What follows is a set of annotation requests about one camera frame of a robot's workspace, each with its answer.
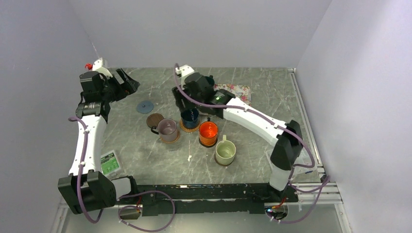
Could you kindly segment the orange mug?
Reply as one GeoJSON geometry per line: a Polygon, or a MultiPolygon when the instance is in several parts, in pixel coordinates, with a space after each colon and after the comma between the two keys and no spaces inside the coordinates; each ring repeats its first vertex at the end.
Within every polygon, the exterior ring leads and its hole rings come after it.
{"type": "Polygon", "coordinates": [[[200,124],[199,139],[206,145],[213,144],[218,137],[218,126],[211,121],[211,118],[200,124]]]}

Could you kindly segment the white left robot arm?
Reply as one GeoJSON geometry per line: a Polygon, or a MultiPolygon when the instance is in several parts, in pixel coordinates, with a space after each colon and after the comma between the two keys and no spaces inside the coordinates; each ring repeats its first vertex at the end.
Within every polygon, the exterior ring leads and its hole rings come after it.
{"type": "Polygon", "coordinates": [[[101,149],[107,126],[110,103],[135,93],[140,83],[123,69],[116,69],[120,83],[110,71],[87,71],[79,76],[82,92],[75,116],[79,134],[75,158],[66,177],[58,180],[58,190],[74,214],[95,211],[115,205],[121,197],[126,203],[135,203],[140,196],[132,186],[132,177],[112,182],[102,173],[101,149]]]}

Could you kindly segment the orange black round coaster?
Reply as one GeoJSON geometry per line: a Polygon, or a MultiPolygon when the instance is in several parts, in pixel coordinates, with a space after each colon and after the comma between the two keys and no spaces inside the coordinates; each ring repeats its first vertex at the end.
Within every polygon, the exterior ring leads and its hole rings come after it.
{"type": "Polygon", "coordinates": [[[214,147],[214,146],[218,143],[218,140],[215,140],[213,144],[206,145],[206,144],[204,144],[200,139],[199,139],[198,141],[199,141],[200,145],[203,146],[203,147],[205,147],[205,148],[214,147]]]}

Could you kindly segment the pale green mug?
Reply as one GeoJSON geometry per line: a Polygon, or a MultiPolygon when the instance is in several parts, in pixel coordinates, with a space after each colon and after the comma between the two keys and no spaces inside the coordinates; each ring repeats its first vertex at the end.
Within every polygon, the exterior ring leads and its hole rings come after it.
{"type": "Polygon", "coordinates": [[[222,140],[216,144],[214,158],[222,164],[228,164],[234,161],[235,156],[236,146],[233,142],[229,141],[226,134],[224,134],[222,140]]]}

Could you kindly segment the dark wooden coaster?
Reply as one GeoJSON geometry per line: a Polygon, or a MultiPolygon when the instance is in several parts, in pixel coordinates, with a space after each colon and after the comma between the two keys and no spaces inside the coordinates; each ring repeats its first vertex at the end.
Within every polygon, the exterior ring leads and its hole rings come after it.
{"type": "Polygon", "coordinates": [[[231,165],[231,164],[233,163],[233,161],[231,161],[231,162],[228,163],[228,164],[222,164],[222,163],[220,163],[220,162],[217,161],[217,160],[215,160],[215,162],[216,162],[218,165],[220,165],[220,166],[229,166],[229,165],[231,165]]]}
{"type": "Polygon", "coordinates": [[[149,128],[157,127],[158,124],[164,119],[160,113],[150,114],[146,119],[146,124],[149,128]]]}

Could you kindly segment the woven rattan coaster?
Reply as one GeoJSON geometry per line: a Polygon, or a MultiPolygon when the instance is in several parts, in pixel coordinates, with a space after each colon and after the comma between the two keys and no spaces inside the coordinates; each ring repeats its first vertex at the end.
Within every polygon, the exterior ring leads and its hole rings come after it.
{"type": "Polygon", "coordinates": [[[196,126],[195,128],[189,129],[189,128],[186,128],[186,127],[185,127],[185,125],[183,124],[183,121],[182,121],[182,120],[179,121],[179,125],[180,125],[181,129],[182,129],[183,131],[187,132],[187,133],[192,133],[192,132],[197,131],[197,130],[199,129],[199,127],[200,127],[200,124],[201,124],[201,123],[198,122],[198,124],[197,124],[197,126],[196,126]]]}
{"type": "Polygon", "coordinates": [[[176,141],[178,141],[179,138],[180,138],[180,133],[178,132],[176,138],[175,138],[173,141],[166,141],[166,140],[165,140],[164,138],[162,138],[162,137],[160,137],[160,140],[161,140],[163,143],[171,144],[171,143],[175,143],[176,141]]]}

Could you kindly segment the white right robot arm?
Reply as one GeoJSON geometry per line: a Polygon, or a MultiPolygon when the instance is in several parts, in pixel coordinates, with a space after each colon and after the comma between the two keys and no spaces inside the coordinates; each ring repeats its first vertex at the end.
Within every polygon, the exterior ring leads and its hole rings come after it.
{"type": "Polygon", "coordinates": [[[269,179],[268,196],[273,201],[282,200],[286,196],[295,161],[304,147],[299,123],[267,116],[229,91],[215,90],[211,77],[190,67],[175,69],[173,77],[176,86],[172,92],[181,112],[196,108],[208,116],[235,122],[273,146],[270,161],[274,168],[269,179]]]}

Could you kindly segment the mauve grey mug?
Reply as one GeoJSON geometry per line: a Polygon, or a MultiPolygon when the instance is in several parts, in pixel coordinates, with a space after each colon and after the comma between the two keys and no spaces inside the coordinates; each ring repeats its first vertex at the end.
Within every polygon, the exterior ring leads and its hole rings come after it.
{"type": "Polygon", "coordinates": [[[179,130],[173,119],[165,118],[158,124],[157,127],[151,128],[151,132],[159,135],[159,137],[164,138],[166,141],[173,141],[179,130]]]}

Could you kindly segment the blue round coaster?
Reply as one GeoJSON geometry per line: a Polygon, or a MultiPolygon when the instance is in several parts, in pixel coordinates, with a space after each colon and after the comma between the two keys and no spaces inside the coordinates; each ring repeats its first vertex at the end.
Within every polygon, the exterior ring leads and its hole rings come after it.
{"type": "Polygon", "coordinates": [[[149,100],[144,100],[137,104],[136,110],[142,114],[148,114],[154,109],[154,104],[149,100]]]}

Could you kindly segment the navy blue mug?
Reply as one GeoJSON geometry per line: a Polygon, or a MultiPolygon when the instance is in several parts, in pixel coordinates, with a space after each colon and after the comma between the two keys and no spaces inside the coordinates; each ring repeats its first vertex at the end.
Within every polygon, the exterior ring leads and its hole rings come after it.
{"type": "Polygon", "coordinates": [[[194,129],[199,124],[199,111],[196,108],[185,110],[180,116],[183,126],[186,129],[194,129]]]}

